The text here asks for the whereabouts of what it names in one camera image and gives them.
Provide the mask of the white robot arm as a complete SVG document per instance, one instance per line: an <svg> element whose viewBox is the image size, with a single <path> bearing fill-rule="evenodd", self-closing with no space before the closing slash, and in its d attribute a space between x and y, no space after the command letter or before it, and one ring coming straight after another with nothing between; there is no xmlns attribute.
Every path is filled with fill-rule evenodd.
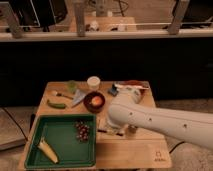
<svg viewBox="0 0 213 171"><path fill-rule="evenodd" d="M108 107L111 127L133 125L213 150L213 114L140 105L136 88L122 88Z"/></svg>

